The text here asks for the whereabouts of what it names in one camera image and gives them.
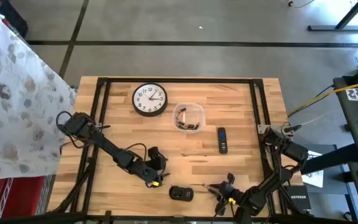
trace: remote control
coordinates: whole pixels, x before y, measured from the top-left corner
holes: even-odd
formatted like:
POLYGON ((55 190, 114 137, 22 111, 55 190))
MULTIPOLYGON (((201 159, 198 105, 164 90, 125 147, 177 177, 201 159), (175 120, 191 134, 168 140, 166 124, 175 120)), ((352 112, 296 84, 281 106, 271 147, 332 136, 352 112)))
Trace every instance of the remote control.
POLYGON ((193 189, 189 187, 178 187, 178 186, 172 186, 169 189, 169 197, 171 197, 174 200, 182 200, 189 202, 193 199, 194 192, 193 189))
POLYGON ((227 154, 226 130, 224 128, 218 128, 218 144, 219 152, 227 154))

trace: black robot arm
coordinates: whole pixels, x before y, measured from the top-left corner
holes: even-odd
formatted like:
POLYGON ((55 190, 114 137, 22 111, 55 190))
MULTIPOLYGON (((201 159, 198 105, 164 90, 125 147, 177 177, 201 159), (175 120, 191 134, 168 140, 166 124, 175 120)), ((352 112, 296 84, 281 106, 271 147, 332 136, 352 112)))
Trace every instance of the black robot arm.
POLYGON ((84 145, 94 144, 99 146, 112 157, 118 167, 129 174, 135 174, 144 180, 146 185, 149 183, 153 183, 153 187, 161 185, 163 176, 166 174, 158 174, 158 171, 165 170, 166 158, 159 153, 157 147, 149 149, 149 157, 151 160, 145 161, 145 158, 141 158, 130 150, 120 149, 105 138, 103 133, 96 127, 92 118, 85 113, 76 112, 73 115, 70 115, 70 119, 66 121, 65 124, 58 124, 57 122, 57 126, 59 130, 69 136, 70 139, 75 138, 80 140, 84 145))
MULTIPOLYGON (((265 207, 267 195, 275 190, 283 193, 285 189, 282 184, 290 180, 295 172, 298 172, 305 164, 308 158, 308 150, 303 146, 290 141, 287 138, 281 138, 274 130, 268 128, 264 133, 263 144, 273 145, 277 147, 278 156, 284 154, 289 158, 297 161, 296 166, 291 169, 282 167, 281 164, 275 170, 271 170, 270 175, 262 181, 258 186, 253 186, 244 193, 235 189, 231 184, 234 182, 234 176, 229 174, 228 182, 221 184, 211 184, 210 187, 219 190, 219 203, 217 208, 225 206, 227 203, 235 203, 239 207, 234 216, 238 223, 252 223, 251 216, 256 216, 265 207)), ((298 213, 304 213, 297 209, 291 198, 284 194, 284 199, 289 202, 298 213)))

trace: black metal frame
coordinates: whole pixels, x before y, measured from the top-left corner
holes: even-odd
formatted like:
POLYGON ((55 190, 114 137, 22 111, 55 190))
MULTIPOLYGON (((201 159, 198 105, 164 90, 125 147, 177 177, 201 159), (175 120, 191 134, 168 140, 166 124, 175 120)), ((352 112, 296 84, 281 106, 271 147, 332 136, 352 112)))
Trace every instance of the black metal frame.
MULTIPOLYGON (((257 128, 258 124, 261 124, 260 122, 260 116, 259 116, 259 109, 257 105, 257 97, 256 97, 256 90, 255 86, 259 88, 260 93, 260 99, 262 102, 262 109, 264 112, 264 119, 265 124, 270 124, 270 117, 269 117, 269 111, 267 108, 267 101, 266 101, 266 95, 264 92, 264 84, 262 79, 229 79, 229 78, 212 78, 212 79, 205 79, 205 78, 98 78, 98 81, 96 83, 96 90, 94 94, 92 109, 91 109, 91 116, 94 119, 96 110, 98 107, 98 101, 99 96, 101 93, 102 86, 105 85, 104 89, 104 96, 103 96, 103 102, 101 106, 101 112, 99 117, 99 122, 103 123, 104 121, 104 115, 106 114, 106 107, 108 102, 108 96, 110 92, 110 87, 112 82, 159 82, 159 83, 166 83, 166 82, 172 82, 172 83, 243 83, 243 84, 249 84, 250 85, 250 93, 251 93, 251 100, 252 100, 252 106, 254 108, 254 116, 255 116, 255 127, 257 128)), ((265 148, 263 145, 260 146, 260 153, 261 153, 261 159, 262 159, 262 168, 264 171, 264 176, 269 175, 268 165, 269 162, 267 161, 267 153, 265 151, 265 148)), ((78 177, 76 184, 81 181, 84 182, 84 170, 87 161, 91 160, 93 164, 96 164, 96 160, 98 157, 98 147, 94 146, 94 151, 92 153, 91 158, 88 158, 88 150, 89 147, 86 147, 83 149, 83 153, 81 155, 81 163, 78 168, 78 177)), ((85 190, 85 197, 83 201, 83 209, 80 212, 76 211, 77 203, 78 203, 78 193, 76 193, 75 198, 73 200, 73 203, 71 204, 71 209, 69 213, 63 213, 63 210, 56 210, 54 212, 46 213, 45 215, 35 215, 30 217, 17 217, 17 218, 4 218, 0 219, 0 224, 57 224, 57 223, 74 223, 74 222, 80 222, 80 221, 86 221, 86 220, 100 220, 103 222, 103 224, 110 224, 114 220, 150 220, 150 221, 168 221, 168 222, 211 222, 211 221, 217 221, 217 222, 233 222, 233 217, 175 217, 175 216, 166 216, 166 217, 160 217, 160 216, 115 216, 112 215, 111 211, 106 211, 105 215, 88 215, 88 205, 90 202, 91 197, 91 189, 93 184, 93 177, 94 177, 94 171, 95 168, 89 168, 91 166, 90 164, 87 167, 87 171, 91 172, 88 177, 88 183, 85 190)), ((280 197, 280 206, 281 209, 285 209, 286 205, 283 203, 282 198, 280 197)), ((349 222, 344 220, 331 220, 326 218, 315 218, 310 216, 304 216, 304 215, 288 215, 284 212, 282 214, 275 213, 274 210, 274 203, 273 198, 270 195, 268 197, 268 209, 270 211, 270 218, 268 220, 272 223, 287 223, 287 224, 298 224, 299 222, 305 223, 305 224, 337 224, 337 223, 343 223, 343 224, 356 224, 357 222, 349 222)), ((252 217, 253 222, 266 222, 266 218, 259 218, 259 217, 252 217)))
POLYGON ((308 26, 308 31, 341 31, 358 32, 358 26, 346 26, 358 13, 358 2, 342 18, 336 26, 308 26))
MULTIPOLYGON (((255 86, 257 86, 259 88, 259 93, 260 93, 260 99, 262 101, 262 109, 264 112, 264 118, 265 118, 265 124, 270 124, 270 116, 269 116, 269 111, 267 109, 267 102, 266 102, 266 95, 264 92, 264 84, 263 84, 263 80, 262 79, 239 79, 239 78, 98 78, 97 84, 96 84, 96 90, 95 90, 95 94, 94 94, 94 99, 93 99, 93 104, 92 104, 92 109, 91 109, 91 114, 90 116, 94 119, 95 118, 95 114, 96 114, 96 109, 98 107, 98 100, 99 100, 99 96, 101 94, 101 89, 103 85, 106 85, 105 89, 104 89, 104 96, 103 96, 103 103, 101 106, 101 114, 99 117, 99 122, 103 124, 104 121, 104 115, 106 112, 106 107, 107 107, 107 101, 108 101, 108 97, 109 97, 109 92, 110 92, 110 87, 111 87, 111 83, 114 82, 141 82, 141 83, 145 83, 145 82, 157 82, 157 83, 243 83, 243 84, 249 84, 250 86, 250 94, 251 94, 251 100, 252 100, 252 106, 254 109, 254 116, 255 116, 255 127, 257 128, 258 124, 261 124, 260 122, 260 115, 259 115, 259 109, 258 109, 258 104, 257 104, 257 97, 256 97, 256 90, 255 90, 255 86)), ((268 175, 270 175, 270 171, 271 169, 269 169, 269 162, 267 160, 267 153, 265 151, 265 146, 263 145, 259 145, 260 147, 260 154, 261 154, 261 158, 262 158, 262 169, 264 172, 264 177, 267 177, 268 175)), ((77 173, 77 180, 81 177, 84 169, 85 169, 85 164, 86 164, 86 159, 88 157, 88 147, 86 147, 83 150, 83 153, 81 155, 81 162, 80 162, 80 166, 78 168, 78 173, 77 173)), ((94 151, 92 153, 92 160, 94 160, 96 162, 98 157, 98 147, 94 146, 94 151)), ((92 189, 92 183, 93 183, 93 177, 94 174, 91 174, 88 178, 88 184, 86 185, 86 190, 85 190, 85 197, 84 197, 84 201, 83 201, 83 209, 82 212, 87 212, 88 211, 88 206, 89 206, 89 202, 90 202, 90 197, 91 197, 91 189, 92 189)), ((70 211, 71 212, 75 212, 76 211, 76 204, 78 202, 78 194, 75 196, 73 205, 71 206, 70 211)), ((273 203, 273 197, 271 195, 268 196, 268 202, 267 202, 267 206, 269 209, 270 214, 274 214, 275 213, 275 208, 274 208, 274 203, 273 203)), ((287 214, 287 207, 285 205, 285 202, 283 201, 281 195, 280 195, 280 207, 282 210, 282 213, 287 214)), ((89 216, 90 218, 94 218, 94 219, 103 219, 104 216, 97 216, 97 215, 92 215, 89 216)), ((216 221, 233 221, 232 217, 150 217, 150 216, 146 216, 146 217, 133 217, 133 216, 113 216, 111 217, 112 220, 169 220, 169 221, 177 221, 177 220, 188 220, 188 221, 211 221, 211 220, 216 220, 216 221)))

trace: black clock frame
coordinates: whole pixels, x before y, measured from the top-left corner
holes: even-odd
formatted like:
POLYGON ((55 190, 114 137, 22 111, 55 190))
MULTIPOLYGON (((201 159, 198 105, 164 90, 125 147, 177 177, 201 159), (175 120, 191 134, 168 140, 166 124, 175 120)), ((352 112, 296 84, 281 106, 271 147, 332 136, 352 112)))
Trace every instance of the black clock frame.
POLYGON ((134 107, 136 113, 142 115, 142 116, 146 116, 146 117, 154 117, 154 116, 157 116, 157 115, 160 115, 162 114, 165 109, 167 109, 167 105, 168 105, 168 95, 167 95, 167 92, 165 91, 164 87, 162 87, 161 85, 157 84, 157 83, 151 83, 151 82, 147 82, 147 83, 144 83, 144 84, 141 84, 140 86, 138 86, 134 93, 132 94, 132 106, 134 107), (156 110, 156 111, 152 111, 152 112, 145 112, 145 111, 142 111, 140 109, 138 109, 138 107, 136 106, 136 103, 134 101, 134 97, 135 97, 135 93, 136 91, 139 89, 139 88, 142 88, 142 86, 145 86, 145 85, 156 85, 158 87, 160 87, 164 93, 165 93, 165 102, 164 104, 161 106, 160 109, 156 110))

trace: clock hand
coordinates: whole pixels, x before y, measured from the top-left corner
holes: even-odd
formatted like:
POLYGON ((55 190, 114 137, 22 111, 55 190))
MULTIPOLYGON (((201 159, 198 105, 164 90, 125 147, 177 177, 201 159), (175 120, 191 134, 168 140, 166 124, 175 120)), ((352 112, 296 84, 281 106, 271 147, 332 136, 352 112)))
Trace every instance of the clock hand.
POLYGON ((153 96, 154 96, 154 94, 155 94, 156 92, 157 92, 157 90, 155 90, 155 92, 153 93, 153 95, 152 95, 152 96, 150 96, 150 98, 151 98, 151 97, 153 97, 153 96))

